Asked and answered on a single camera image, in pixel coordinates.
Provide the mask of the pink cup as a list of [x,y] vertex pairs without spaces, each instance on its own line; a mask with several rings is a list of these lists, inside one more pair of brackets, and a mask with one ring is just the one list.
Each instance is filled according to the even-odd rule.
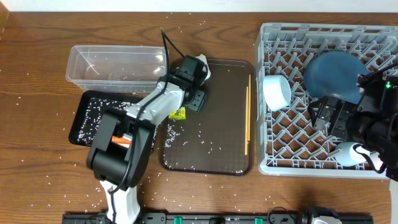
[[370,157],[371,163],[372,163],[371,168],[375,171],[382,170],[383,161],[381,161],[381,159],[379,158],[379,153],[374,152],[374,153],[370,154],[369,157]]

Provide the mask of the dark blue plate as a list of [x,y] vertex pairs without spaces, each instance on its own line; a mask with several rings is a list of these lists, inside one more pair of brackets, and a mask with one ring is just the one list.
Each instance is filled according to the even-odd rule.
[[333,96],[356,104],[361,99],[356,85],[358,75],[368,73],[365,64],[355,56],[342,51],[331,51],[319,55],[308,64],[303,80],[312,97],[320,99]]

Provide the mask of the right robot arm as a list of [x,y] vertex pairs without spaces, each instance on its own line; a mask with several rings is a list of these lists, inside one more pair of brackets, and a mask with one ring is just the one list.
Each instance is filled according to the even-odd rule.
[[311,102],[307,110],[314,129],[337,138],[356,142],[369,152],[377,152],[382,161],[378,174],[397,180],[397,78],[383,78],[370,73],[358,75],[357,86],[363,89],[358,103],[333,96]]

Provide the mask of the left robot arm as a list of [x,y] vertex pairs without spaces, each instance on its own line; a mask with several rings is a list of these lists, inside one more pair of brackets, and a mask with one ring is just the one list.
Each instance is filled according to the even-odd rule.
[[147,167],[155,129],[169,114],[190,105],[199,111],[202,84],[211,76],[207,58],[186,55],[178,69],[167,70],[156,88],[138,103],[104,112],[86,165],[106,192],[110,223],[134,223],[141,207],[137,185]]

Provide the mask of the wooden chopstick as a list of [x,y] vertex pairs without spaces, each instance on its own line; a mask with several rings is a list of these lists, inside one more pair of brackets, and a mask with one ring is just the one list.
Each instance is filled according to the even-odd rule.
[[244,155],[248,155],[248,143],[249,143],[249,88],[246,87],[246,106],[245,106],[245,143],[244,143]]
[[249,142],[251,140],[251,74],[248,76],[247,86],[247,132]]

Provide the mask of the foil snack wrapper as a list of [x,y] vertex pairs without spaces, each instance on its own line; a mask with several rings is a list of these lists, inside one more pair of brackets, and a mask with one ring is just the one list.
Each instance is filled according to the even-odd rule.
[[181,107],[178,110],[169,114],[169,119],[171,120],[185,120],[186,119],[186,109]]

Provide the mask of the white napkin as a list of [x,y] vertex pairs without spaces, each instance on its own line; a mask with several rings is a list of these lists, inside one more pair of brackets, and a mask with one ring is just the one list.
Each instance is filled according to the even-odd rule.
[[204,72],[206,72],[206,77],[201,83],[201,85],[203,85],[211,77],[211,71],[209,69],[208,61],[205,55],[200,54],[199,56],[196,56],[196,58],[201,60],[205,64],[205,67],[202,69]]

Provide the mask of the light blue rice bowl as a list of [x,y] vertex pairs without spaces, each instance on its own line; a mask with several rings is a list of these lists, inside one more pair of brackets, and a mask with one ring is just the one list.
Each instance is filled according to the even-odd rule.
[[271,111],[278,111],[290,105],[292,92],[283,75],[267,75],[263,81],[263,94]]

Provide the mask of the orange carrot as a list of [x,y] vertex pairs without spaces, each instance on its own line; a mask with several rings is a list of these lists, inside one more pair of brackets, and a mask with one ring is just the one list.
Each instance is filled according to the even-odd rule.
[[128,144],[130,145],[131,140],[125,137],[116,137],[116,136],[112,136],[111,138],[111,142],[116,143],[116,144]]

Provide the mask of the small blue cup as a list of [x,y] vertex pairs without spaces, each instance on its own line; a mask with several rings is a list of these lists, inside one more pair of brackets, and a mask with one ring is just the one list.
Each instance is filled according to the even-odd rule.
[[366,159],[361,155],[370,155],[370,152],[356,142],[342,142],[336,147],[337,153],[334,158],[337,163],[345,167],[356,166],[360,163],[366,162]]

